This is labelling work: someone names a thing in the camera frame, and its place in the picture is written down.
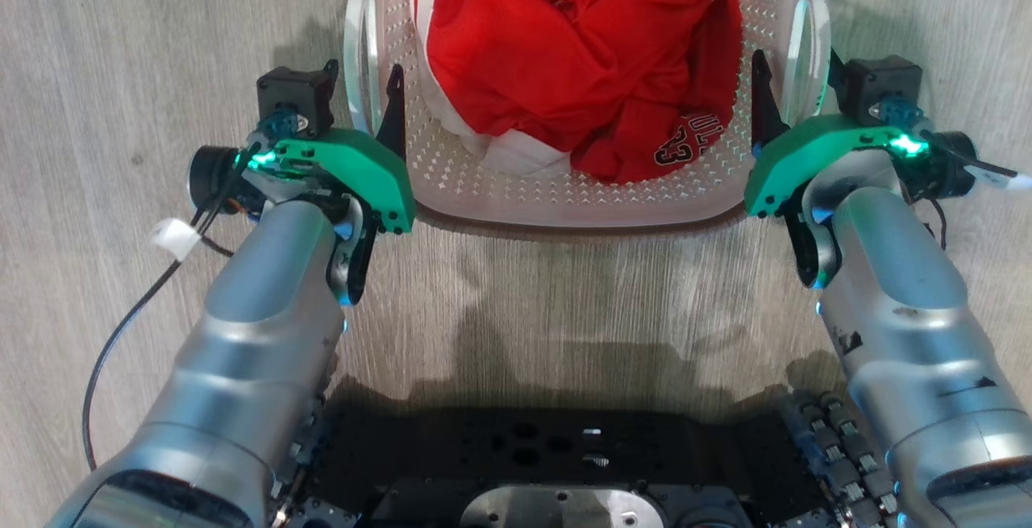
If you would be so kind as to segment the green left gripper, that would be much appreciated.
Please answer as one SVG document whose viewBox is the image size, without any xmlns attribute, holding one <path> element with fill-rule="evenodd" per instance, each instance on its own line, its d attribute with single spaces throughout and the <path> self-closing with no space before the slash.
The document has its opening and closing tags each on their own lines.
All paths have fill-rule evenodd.
<svg viewBox="0 0 1032 528">
<path fill-rule="evenodd" d="M 322 98 L 330 102 L 338 82 L 338 59 L 322 69 Z M 395 63 L 385 87 L 387 105 L 377 139 L 354 129 L 331 128 L 314 141 L 280 139 L 259 143 L 250 158 L 247 148 L 203 146 L 188 168 L 188 193 L 196 208 L 214 207 L 221 214 L 246 214 L 252 222 L 280 202 L 313 202 L 332 222 L 347 214 L 355 201 L 380 233 L 410 233 L 416 204 L 406 167 L 404 68 Z"/>
</svg>

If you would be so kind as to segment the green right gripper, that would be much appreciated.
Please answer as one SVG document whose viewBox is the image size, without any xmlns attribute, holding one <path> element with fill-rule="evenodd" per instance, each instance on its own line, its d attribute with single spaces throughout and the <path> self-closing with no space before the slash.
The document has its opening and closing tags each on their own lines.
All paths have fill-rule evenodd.
<svg viewBox="0 0 1032 528">
<path fill-rule="evenodd" d="M 779 112 L 771 87 L 772 70 L 763 50 L 751 57 L 751 150 L 759 151 L 746 183 L 744 205 L 751 217 L 788 211 L 794 194 L 823 169 L 852 151 L 881 151 L 897 172 L 911 200 L 965 197 L 974 176 L 966 165 L 977 161 L 976 146 L 961 131 L 927 136 L 893 125 L 860 127 L 847 112 L 847 69 L 830 48 L 828 86 L 835 91 L 843 116 L 809 118 L 792 128 Z"/>
</svg>

